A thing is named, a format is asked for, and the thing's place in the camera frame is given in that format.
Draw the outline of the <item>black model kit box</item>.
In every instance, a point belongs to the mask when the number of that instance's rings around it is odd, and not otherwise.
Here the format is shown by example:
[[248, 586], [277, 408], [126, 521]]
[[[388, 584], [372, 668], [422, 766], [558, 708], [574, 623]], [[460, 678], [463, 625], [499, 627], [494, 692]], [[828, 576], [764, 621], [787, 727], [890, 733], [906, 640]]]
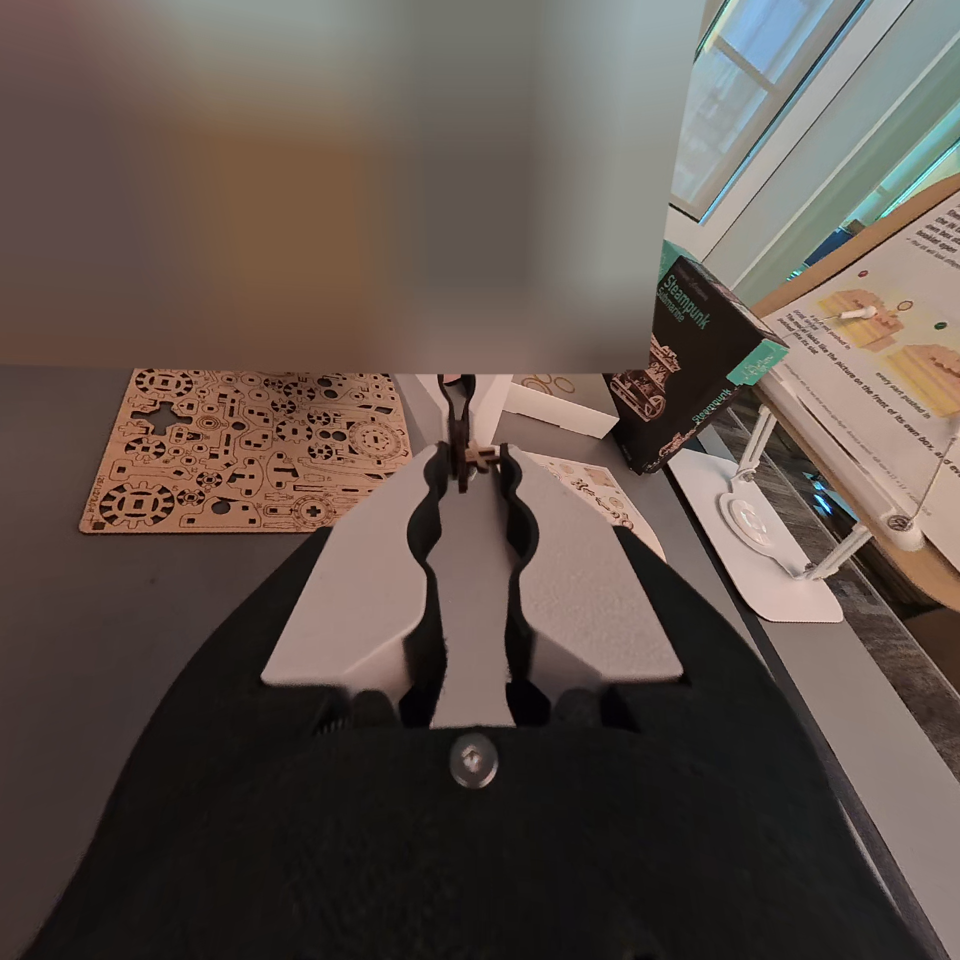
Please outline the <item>black model kit box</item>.
[[636, 474], [660, 470], [789, 353], [703, 263], [669, 241], [655, 295], [646, 365], [604, 374], [618, 415], [611, 433]]

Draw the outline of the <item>glass window wall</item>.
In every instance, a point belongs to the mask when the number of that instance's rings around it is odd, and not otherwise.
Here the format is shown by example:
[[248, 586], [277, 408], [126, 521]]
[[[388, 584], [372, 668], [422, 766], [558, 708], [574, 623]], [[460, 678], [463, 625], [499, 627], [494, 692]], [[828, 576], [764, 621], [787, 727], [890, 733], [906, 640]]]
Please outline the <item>glass window wall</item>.
[[666, 237], [758, 303], [958, 174], [957, 1], [707, 2]]

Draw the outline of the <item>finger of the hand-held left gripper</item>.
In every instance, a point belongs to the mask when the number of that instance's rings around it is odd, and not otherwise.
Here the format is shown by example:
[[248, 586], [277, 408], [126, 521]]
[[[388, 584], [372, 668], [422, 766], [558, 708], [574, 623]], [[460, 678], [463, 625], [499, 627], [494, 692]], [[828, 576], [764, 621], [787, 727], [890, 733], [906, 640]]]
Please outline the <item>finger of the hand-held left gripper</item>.
[[511, 374], [461, 374], [459, 421], [467, 447], [491, 447], [512, 383]]
[[412, 450], [450, 441], [450, 402], [437, 374], [395, 373]]

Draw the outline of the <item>white cardboard box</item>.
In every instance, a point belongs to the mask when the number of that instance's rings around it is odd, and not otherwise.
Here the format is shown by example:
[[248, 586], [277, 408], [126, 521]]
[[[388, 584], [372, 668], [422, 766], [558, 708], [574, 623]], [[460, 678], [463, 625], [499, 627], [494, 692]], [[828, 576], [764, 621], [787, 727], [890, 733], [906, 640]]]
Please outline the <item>white cardboard box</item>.
[[510, 381], [503, 410], [603, 439], [619, 422], [600, 373], [521, 373]]

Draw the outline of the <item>laser-cut wooden parts sheet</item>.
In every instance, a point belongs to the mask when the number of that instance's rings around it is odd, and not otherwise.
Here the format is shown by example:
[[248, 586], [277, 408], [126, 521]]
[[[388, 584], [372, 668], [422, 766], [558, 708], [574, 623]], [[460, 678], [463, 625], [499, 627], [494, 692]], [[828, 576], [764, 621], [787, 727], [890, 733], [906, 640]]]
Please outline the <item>laser-cut wooden parts sheet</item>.
[[411, 458], [386, 373], [139, 368], [78, 531], [310, 534]]

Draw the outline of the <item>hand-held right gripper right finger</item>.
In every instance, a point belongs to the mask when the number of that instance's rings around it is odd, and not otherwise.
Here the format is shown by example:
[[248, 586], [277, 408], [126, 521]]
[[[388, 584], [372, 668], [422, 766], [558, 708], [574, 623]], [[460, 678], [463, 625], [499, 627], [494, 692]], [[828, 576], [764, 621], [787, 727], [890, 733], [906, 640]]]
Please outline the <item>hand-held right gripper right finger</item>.
[[517, 728], [546, 726], [582, 690], [673, 684], [683, 666], [617, 528], [529, 453], [499, 447], [510, 549], [507, 707]]

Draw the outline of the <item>white metal book stand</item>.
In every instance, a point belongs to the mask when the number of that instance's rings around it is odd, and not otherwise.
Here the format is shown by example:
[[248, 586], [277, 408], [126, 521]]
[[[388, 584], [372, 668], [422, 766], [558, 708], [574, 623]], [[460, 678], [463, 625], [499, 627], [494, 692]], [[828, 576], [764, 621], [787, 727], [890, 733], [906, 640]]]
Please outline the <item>white metal book stand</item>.
[[759, 617], [782, 623], [838, 623], [827, 586], [873, 538], [862, 521], [825, 557], [812, 561], [757, 483], [777, 417], [764, 404], [738, 462], [681, 449], [667, 463], [738, 594]]

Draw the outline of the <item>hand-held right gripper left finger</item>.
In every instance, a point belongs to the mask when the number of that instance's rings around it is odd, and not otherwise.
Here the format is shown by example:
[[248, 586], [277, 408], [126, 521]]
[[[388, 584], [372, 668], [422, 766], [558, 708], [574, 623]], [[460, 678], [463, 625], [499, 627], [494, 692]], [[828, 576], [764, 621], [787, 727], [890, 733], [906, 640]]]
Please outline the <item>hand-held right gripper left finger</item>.
[[261, 673], [272, 688], [383, 693], [429, 728], [446, 676], [437, 577], [450, 448], [418, 453], [330, 530]]

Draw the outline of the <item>illustrated instruction booklet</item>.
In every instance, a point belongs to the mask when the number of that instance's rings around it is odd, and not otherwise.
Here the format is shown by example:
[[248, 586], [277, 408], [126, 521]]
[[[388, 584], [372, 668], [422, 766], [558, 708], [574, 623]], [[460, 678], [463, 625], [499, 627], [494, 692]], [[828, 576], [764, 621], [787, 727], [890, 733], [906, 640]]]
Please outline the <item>illustrated instruction booklet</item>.
[[653, 528], [606, 467], [537, 453], [528, 455], [603, 514], [610, 524], [629, 529], [659, 558], [666, 560], [666, 552]]

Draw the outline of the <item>printed instruction sheet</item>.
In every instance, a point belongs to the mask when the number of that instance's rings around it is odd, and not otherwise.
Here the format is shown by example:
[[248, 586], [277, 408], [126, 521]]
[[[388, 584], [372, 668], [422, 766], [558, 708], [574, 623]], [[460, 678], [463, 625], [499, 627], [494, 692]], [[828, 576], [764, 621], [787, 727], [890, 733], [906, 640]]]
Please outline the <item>printed instruction sheet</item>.
[[782, 382], [941, 550], [957, 550], [958, 192], [766, 321]]

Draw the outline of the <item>instruction sheet on cardboard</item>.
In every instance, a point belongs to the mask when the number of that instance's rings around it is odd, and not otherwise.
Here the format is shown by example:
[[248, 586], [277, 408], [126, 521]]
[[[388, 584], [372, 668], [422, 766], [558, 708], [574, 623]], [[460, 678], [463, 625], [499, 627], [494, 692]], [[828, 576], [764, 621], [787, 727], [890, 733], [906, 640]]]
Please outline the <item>instruction sheet on cardboard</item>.
[[[954, 192], [958, 192], [958, 174], [918, 192], [798, 278], [764, 297], [756, 305], [760, 317], [766, 320], [794, 294], [805, 294], [832, 272], [845, 267], [852, 258], [867, 253]], [[945, 553], [941, 550], [942, 540], [928, 539], [918, 521], [921, 508], [910, 515], [899, 508], [798, 401], [776, 370], [766, 374], [755, 390], [811, 463], [845, 499], [856, 519], [869, 527], [878, 549], [891, 564], [919, 591], [942, 606], [958, 611], [958, 542], [957, 550]]]

